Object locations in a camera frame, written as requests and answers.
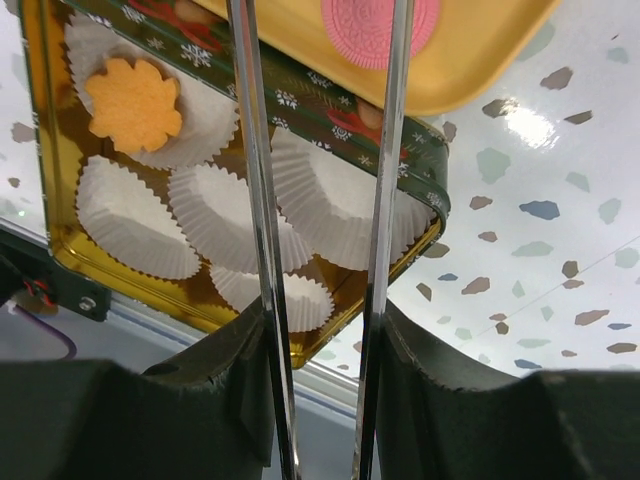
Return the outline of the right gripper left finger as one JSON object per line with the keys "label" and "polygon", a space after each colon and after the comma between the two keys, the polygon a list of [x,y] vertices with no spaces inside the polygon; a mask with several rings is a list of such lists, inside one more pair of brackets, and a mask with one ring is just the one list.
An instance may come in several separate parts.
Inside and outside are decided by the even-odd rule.
{"label": "right gripper left finger", "polygon": [[5,479],[258,479],[273,434],[258,305],[141,374],[108,360],[1,366]]}

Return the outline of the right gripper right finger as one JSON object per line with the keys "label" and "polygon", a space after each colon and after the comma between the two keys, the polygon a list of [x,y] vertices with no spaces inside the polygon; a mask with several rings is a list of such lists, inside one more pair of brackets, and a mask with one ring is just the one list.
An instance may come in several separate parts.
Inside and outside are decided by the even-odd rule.
{"label": "right gripper right finger", "polygon": [[635,479],[639,375],[517,378],[389,305],[376,430],[385,479]]}

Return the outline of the orange flower cookie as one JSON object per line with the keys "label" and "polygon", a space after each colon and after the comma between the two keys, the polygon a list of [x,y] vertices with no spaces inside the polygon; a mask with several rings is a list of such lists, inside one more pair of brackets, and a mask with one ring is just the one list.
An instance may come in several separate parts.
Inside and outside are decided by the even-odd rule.
{"label": "orange flower cookie", "polygon": [[183,118],[177,109],[180,82],[163,77],[144,59],[129,63],[109,58],[106,71],[85,82],[93,114],[89,130],[99,138],[112,140],[125,154],[155,152],[182,130]]}

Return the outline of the metal tongs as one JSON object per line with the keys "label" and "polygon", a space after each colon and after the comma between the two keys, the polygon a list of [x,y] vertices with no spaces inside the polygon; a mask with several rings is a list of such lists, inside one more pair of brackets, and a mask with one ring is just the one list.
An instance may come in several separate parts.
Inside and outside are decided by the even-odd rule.
{"label": "metal tongs", "polygon": [[[296,436],[286,299],[255,4],[252,1],[230,1],[227,13],[234,47],[236,92],[243,140],[247,149],[249,197],[269,348],[281,472],[285,479],[299,479],[302,469]],[[355,479],[368,479],[372,473],[379,390],[379,348],[387,303],[413,14],[413,2],[395,2],[365,295],[352,466]]]}

